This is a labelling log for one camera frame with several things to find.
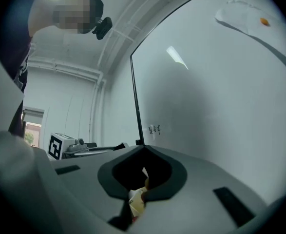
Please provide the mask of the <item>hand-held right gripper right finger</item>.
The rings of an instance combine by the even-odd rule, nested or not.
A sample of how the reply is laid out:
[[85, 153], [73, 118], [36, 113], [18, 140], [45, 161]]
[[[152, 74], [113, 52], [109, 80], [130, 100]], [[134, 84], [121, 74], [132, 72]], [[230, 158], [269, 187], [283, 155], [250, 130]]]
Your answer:
[[169, 149], [156, 150], [179, 161], [187, 171], [184, 187], [169, 200], [148, 202], [132, 225], [132, 234], [227, 234], [236, 224], [213, 192], [227, 187], [255, 215], [267, 204], [251, 188], [219, 166]]

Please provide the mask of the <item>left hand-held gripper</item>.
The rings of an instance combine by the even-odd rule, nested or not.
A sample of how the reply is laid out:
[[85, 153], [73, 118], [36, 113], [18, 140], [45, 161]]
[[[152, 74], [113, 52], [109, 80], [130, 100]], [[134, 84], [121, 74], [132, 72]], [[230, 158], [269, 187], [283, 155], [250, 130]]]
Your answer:
[[47, 154], [55, 160], [74, 156], [93, 156], [109, 151], [116, 151], [129, 147], [121, 143], [112, 147], [97, 147], [95, 142], [87, 143], [82, 138], [74, 138], [66, 134], [51, 133]]

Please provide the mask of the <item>white paper sheet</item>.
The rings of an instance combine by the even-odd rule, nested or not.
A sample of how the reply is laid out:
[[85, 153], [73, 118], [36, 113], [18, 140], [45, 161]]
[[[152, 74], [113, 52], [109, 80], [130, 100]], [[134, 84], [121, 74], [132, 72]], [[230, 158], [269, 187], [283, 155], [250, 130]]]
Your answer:
[[[261, 24], [260, 18], [270, 26]], [[215, 14], [221, 25], [239, 31], [271, 51], [286, 65], [286, 21], [277, 19], [263, 10], [244, 1], [228, 1]]]

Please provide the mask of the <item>person's black shirt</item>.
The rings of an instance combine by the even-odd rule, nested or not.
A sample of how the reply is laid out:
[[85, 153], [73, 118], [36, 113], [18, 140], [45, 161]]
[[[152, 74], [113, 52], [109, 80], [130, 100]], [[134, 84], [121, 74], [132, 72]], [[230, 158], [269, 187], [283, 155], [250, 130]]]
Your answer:
[[0, 61], [23, 93], [32, 37], [28, 20], [35, 0], [0, 0]]

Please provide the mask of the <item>large white board panel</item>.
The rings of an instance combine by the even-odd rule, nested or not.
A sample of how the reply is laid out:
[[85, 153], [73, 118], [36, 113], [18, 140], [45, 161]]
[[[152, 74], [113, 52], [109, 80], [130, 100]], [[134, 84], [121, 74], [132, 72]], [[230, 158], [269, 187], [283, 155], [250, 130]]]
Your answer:
[[[267, 204], [286, 195], [286, 65], [191, 0], [132, 55], [145, 143], [213, 162]], [[240, 0], [285, 20], [272, 0]]]

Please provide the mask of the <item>white ceiling pipes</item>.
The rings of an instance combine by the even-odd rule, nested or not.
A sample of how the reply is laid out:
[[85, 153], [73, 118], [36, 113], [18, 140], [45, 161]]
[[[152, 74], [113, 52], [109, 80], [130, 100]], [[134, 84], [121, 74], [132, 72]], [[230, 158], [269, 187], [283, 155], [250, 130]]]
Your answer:
[[40, 30], [32, 40], [33, 61], [47, 61], [57, 66], [69, 64], [83, 72], [108, 72], [117, 55], [135, 42], [143, 27], [137, 25], [137, 16], [147, 0], [102, 0], [103, 17], [110, 17], [112, 30], [102, 40], [92, 33], [74, 35], [56, 27]]

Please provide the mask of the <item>yellow-green small container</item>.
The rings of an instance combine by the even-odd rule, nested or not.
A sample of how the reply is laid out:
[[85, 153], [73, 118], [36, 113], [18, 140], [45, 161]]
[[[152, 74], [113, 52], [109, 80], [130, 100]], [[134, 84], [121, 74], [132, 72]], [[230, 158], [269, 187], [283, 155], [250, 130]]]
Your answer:
[[144, 187], [129, 191], [128, 204], [131, 210], [132, 223], [135, 223], [135, 221], [140, 217], [141, 214], [143, 214], [145, 210], [144, 196], [149, 190], [149, 176], [145, 167], [142, 169], [142, 173], [146, 177]]

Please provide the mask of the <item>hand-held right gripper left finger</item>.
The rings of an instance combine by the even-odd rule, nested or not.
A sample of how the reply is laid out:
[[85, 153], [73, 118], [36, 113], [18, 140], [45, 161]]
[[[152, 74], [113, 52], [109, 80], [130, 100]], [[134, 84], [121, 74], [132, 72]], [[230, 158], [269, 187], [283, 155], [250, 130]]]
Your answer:
[[140, 219], [122, 230], [121, 217], [131, 220], [128, 199], [111, 197], [98, 181], [105, 163], [140, 149], [128, 147], [103, 154], [50, 161], [50, 198], [59, 217], [61, 234], [145, 234]]

